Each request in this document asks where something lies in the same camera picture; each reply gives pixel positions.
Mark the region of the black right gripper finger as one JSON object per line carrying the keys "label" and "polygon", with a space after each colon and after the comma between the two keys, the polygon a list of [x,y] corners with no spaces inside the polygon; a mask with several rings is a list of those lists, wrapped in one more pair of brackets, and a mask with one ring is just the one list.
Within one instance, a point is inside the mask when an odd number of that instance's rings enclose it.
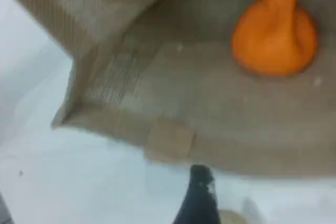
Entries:
{"label": "black right gripper finger", "polygon": [[184,200],[173,221],[179,223],[219,223],[215,179],[205,165],[192,165]]}

